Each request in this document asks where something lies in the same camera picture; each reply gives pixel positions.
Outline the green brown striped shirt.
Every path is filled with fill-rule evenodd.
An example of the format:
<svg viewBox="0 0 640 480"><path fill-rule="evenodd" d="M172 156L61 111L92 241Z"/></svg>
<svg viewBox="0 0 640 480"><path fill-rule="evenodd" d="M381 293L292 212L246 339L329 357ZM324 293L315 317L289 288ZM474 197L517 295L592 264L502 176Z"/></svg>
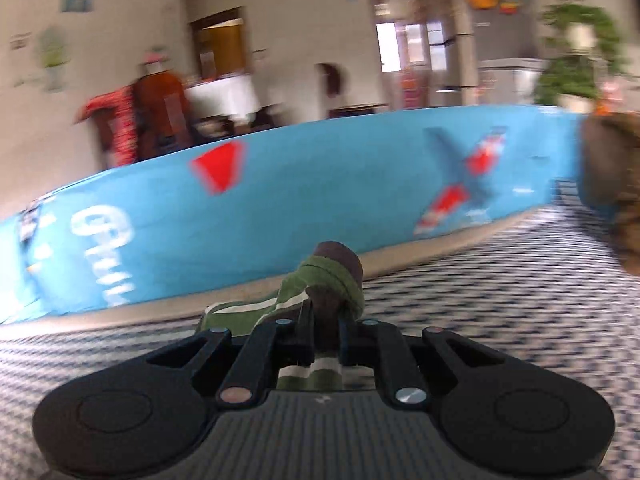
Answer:
<svg viewBox="0 0 640 480"><path fill-rule="evenodd" d="M340 391L343 367L336 346L340 342L338 316L353 320L364 310L363 268L347 246L329 240L319 243L280 287L264 299L218 302L208 306L198 322L198 332L225 327L234 336L250 334L265 322L296 321L303 307L314 314L314 362L280 369L277 388L295 391Z"/></svg>

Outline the houndstooth sofa seat cushion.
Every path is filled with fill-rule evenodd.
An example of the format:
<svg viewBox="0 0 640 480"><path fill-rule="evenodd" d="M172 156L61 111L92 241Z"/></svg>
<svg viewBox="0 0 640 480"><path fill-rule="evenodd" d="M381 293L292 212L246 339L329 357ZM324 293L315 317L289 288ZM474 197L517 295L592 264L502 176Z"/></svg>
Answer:
<svg viewBox="0 0 640 480"><path fill-rule="evenodd" d="M602 472L639 474L639 282L570 182L553 204L486 242L364 286L371 318L416 335L436 325L599 391L616 430ZM194 333L198 321L6 338L1 344L1 474L46 470L32 412L58 385Z"/></svg>

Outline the blue printed sofa back cover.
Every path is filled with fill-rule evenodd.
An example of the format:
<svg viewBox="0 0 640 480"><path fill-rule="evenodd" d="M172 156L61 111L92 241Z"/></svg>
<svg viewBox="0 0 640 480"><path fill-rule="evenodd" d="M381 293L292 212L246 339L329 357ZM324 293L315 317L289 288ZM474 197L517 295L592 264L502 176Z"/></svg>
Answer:
<svg viewBox="0 0 640 480"><path fill-rule="evenodd" d="M314 245L363 254L548 204L578 180L584 118L424 108L266 130L107 170L1 225L15 323L225 289Z"/></svg>

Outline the brown plush toy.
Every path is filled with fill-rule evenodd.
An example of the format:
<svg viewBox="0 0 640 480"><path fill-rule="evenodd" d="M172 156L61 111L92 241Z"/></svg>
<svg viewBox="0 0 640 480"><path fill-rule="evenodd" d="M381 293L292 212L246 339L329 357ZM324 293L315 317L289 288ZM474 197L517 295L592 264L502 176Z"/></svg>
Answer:
<svg viewBox="0 0 640 480"><path fill-rule="evenodd" d="M622 268L639 274L639 115L591 115L580 129L579 191L608 218L611 245Z"/></svg>

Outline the red patterned cloth on chair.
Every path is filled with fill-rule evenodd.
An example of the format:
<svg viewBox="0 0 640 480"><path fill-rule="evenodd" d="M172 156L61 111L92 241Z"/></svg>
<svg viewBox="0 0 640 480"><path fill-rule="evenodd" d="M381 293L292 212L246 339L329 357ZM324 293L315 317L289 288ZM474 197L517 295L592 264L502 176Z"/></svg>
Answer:
<svg viewBox="0 0 640 480"><path fill-rule="evenodd" d="M134 164L138 160L138 136L132 88L125 86L95 96L78 110L76 124L89 121L96 130L99 161L103 169Z"/></svg>

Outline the dark wooden dining chair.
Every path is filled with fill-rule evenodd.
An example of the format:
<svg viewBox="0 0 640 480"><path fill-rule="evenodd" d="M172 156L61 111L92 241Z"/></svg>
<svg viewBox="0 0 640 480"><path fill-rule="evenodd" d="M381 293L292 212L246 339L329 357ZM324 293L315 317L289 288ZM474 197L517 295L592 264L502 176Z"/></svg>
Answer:
<svg viewBox="0 0 640 480"><path fill-rule="evenodd" d="M78 118L101 110L113 113L106 150L117 167L192 148L191 105L181 79L172 70L146 74L132 84L90 99Z"/></svg>

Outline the white clothed dining table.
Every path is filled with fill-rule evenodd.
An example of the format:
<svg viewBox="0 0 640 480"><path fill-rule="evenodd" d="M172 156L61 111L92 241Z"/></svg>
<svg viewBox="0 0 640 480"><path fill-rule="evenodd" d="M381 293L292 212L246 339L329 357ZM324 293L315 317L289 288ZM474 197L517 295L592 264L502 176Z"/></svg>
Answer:
<svg viewBox="0 0 640 480"><path fill-rule="evenodd" d="M253 116L260 104L250 75L235 75L186 88L186 98L198 119L226 116L242 122Z"/></svg>

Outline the silver refrigerator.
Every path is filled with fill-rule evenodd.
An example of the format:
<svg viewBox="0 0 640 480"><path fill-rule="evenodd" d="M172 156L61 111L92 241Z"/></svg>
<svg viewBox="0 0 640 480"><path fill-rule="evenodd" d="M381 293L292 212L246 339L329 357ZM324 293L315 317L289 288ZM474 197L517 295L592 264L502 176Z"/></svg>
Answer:
<svg viewBox="0 0 640 480"><path fill-rule="evenodd" d="M432 58L434 106L530 104L544 61L538 58L533 14L507 14L498 8L472 10L459 28L452 12L442 26L441 58Z"/></svg>

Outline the green potted plant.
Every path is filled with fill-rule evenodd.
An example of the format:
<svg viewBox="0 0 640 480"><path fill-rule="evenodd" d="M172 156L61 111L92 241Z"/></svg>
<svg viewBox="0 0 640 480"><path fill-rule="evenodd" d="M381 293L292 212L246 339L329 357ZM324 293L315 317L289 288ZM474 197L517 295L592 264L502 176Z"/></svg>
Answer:
<svg viewBox="0 0 640 480"><path fill-rule="evenodd" d="M623 76L623 40L612 16L582 0L560 0L541 11L548 29L546 68L533 93L538 105L558 106L561 96L597 102L610 78Z"/></svg>

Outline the dark wooden chair right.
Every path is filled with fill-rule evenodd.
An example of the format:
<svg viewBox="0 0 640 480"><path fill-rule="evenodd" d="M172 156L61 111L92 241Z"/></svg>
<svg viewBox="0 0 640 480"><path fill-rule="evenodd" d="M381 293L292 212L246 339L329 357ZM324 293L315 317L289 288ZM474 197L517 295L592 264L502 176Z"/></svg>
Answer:
<svg viewBox="0 0 640 480"><path fill-rule="evenodd" d="M334 63L317 63L316 69L321 78L322 96L334 100L343 96L343 73L341 67Z"/></svg>

